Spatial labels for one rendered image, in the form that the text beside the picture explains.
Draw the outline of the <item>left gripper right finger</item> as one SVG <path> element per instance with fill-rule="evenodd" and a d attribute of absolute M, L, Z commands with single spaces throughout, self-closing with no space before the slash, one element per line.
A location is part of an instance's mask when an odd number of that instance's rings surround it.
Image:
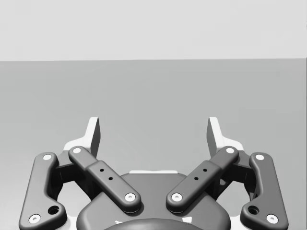
<path fill-rule="evenodd" d="M 184 212 L 202 193 L 217 199 L 233 182 L 242 183 L 249 196 L 239 220 L 250 230 L 289 227 L 273 158 L 263 152 L 245 153 L 242 144 L 226 138 L 216 117 L 209 117 L 207 143 L 210 159 L 203 161 L 166 196 L 166 208 Z"/>

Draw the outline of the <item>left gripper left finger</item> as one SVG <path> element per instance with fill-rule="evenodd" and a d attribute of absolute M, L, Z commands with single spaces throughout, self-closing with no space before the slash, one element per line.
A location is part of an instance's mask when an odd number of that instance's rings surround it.
<path fill-rule="evenodd" d="M 35 157 L 19 229 L 56 230 L 65 225 L 68 215 L 58 196 L 63 184 L 71 181 L 75 181 L 90 199 L 99 191 L 104 192 L 125 213 L 141 208 L 140 194 L 104 161 L 96 158 L 100 137 L 99 118 L 91 117 L 84 136 L 67 142 L 60 155 L 45 152 Z"/>

